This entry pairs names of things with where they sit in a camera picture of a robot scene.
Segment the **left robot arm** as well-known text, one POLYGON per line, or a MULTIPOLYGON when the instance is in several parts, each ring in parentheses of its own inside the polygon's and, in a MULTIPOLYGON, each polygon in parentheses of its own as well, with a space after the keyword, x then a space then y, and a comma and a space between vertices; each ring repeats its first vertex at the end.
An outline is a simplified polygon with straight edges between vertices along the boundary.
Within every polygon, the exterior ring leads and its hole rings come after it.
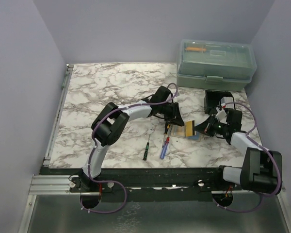
POLYGON ((133 104, 118 106, 109 102, 91 125, 94 145, 83 168, 86 176, 82 178, 81 186, 88 192, 97 188, 96 177, 101 173, 105 155, 109 147, 120 138, 128 122, 162 115, 165 123, 183 127, 185 123, 179 104, 174 101, 178 95, 178 86, 170 83, 167 87, 160 86, 153 95, 133 104))

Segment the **gold black credit card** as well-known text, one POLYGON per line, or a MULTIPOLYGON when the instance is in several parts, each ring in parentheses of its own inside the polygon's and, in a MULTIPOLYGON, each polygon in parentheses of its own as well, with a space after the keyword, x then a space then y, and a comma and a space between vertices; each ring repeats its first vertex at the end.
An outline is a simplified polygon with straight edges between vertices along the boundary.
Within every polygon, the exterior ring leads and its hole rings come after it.
POLYGON ((186 127, 186 129, 185 129, 186 137, 195 136, 195 130, 194 130, 195 121, 194 120, 187 121, 185 127, 186 127))

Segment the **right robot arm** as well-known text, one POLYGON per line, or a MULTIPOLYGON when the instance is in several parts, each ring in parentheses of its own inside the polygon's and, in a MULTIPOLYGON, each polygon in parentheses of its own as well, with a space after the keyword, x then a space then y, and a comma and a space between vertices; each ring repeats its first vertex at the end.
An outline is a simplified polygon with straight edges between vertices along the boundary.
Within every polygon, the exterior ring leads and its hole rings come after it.
POLYGON ((231 183, 242 189, 274 196, 281 191, 282 155, 262 147, 249 138, 242 128, 242 112, 227 108, 211 114, 194 131, 224 139, 244 155, 242 167, 221 166, 221 174, 213 178, 214 186, 225 190, 231 183))

